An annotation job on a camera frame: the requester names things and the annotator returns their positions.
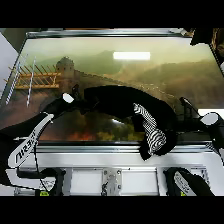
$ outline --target glass surface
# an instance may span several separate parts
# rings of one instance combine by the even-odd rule
[[[2,97],[0,128],[31,118],[61,93],[70,93],[77,83],[82,95],[87,87],[131,86],[166,101],[177,114],[183,113],[180,97],[198,109],[223,109],[223,76],[215,58],[208,45],[191,46],[190,41],[178,37],[28,39],[19,58],[21,75],[7,105],[15,73]],[[119,60],[114,59],[114,52],[150,52],[150,58]],[[74,111],[48,125],[40,140],[136,141],[142,140],[143,134],[134,132],[131,122]]]

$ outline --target striped fabric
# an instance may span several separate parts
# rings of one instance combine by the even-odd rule
[[[135,114],[142,115],[142,117],[144,118],[143,127],[145,129],[147,143],[149,145],[148,153],[150,155],[153,155],[166,143],[166,136],[161,130],[156,128],[156,120],[143,106],[134,103],[134,112]]]

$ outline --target wire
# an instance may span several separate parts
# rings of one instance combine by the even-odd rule
[[[39,166],[38,166],[38,163],[37,163],[36,145],[37,145],[37,143],[35,144],[35,147],[34,147],[34,159],[35,159],[35,163],[36,163],[37,174],[39,176],[39,179],[40,179],[40,182],[41,182],[42,186],[44,187],[44,189],[46,190],[46,192],[49,193],[49,191],[47,190],[45,184],[43,183],[43,181],[42,181],[42,179],[40,177]]]

